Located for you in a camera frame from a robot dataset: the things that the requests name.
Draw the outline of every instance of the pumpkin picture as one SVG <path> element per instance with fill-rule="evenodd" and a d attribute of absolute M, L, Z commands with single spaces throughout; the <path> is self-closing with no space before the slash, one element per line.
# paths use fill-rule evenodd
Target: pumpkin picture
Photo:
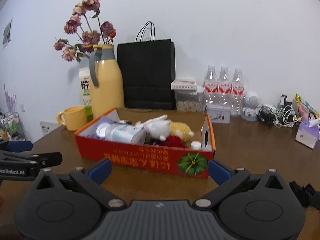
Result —
<path fill-rule="evenodd" d="M 178 160 L 179 171 L 185 174 L 197 175 L 202 173 L 208 165 L 207 157 L 200 153 L 188 153 Z"/>

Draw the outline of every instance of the yellow vase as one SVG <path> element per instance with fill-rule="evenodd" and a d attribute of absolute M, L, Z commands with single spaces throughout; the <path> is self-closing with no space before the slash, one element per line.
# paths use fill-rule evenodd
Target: yellow vase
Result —
<path fill-rule="evenodd" d="M 114 107 L 124 107 L 123 82 L 113 45 L 94 45 L 90 54 L 89 89 L 93 117 Z"/>

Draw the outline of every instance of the yellow mug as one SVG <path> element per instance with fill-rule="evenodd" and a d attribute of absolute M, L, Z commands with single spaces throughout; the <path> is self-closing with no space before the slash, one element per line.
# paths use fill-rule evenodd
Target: yellow mug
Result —
<path fill-rule="evenodd" d="M 88 122 L 84 106 L 72 106 L 61 111 L 57 115 L 57 121 L 59 124 L 66 126 L 69 131 L 77 131 Z"/>

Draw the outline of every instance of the power outlet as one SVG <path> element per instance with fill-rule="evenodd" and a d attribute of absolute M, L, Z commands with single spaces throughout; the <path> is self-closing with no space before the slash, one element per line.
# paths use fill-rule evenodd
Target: power outlet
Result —
<path fill-rule="evenodd" d="M 57 129 L 60 126 L 60 124 L 52 121 L 40 121 L 40 126 L 43 135 L 46 135 L 49 132 L 52 132 L 53 130 Z"/>

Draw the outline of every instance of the wooden table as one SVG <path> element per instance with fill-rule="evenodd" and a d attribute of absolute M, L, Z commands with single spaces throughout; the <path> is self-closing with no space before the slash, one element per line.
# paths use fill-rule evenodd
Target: wooden table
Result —
<path fill-rule="evenodd" d="M 251 173 L 277 169 L 289 182 L 310 183 L 320 190 L 320 143 L 314 150 L 295 141 L 296 129 L 269 128 L 258 122 L 233 118 L 230 124 L 213 124 L 217 152 L 215 158 L 231 168 L 244 167 Z M 63 162 L 54 167 L 56 173 L 68 173 L 76 166 L 89 167 L 92 162 L 81 159 L 73 133 L 60 127 L 34 143 L 32 153 L 60 151 Z M 6 197 L 4 213 L 0 217 L 0 239 L 5 231 L 12 231 L 13 214 L 30 182 L 4 181 L 0 190 Z M 211 179 L 151 173 L 131 167 L 114 166 L 103 187 L 130 203 L 133 199 L 188 199 L 193 202 L 211 191 L 217 184 Z M 306 209 L 306 223 L 299 240 L 320 239 L 320 211 Z"/>

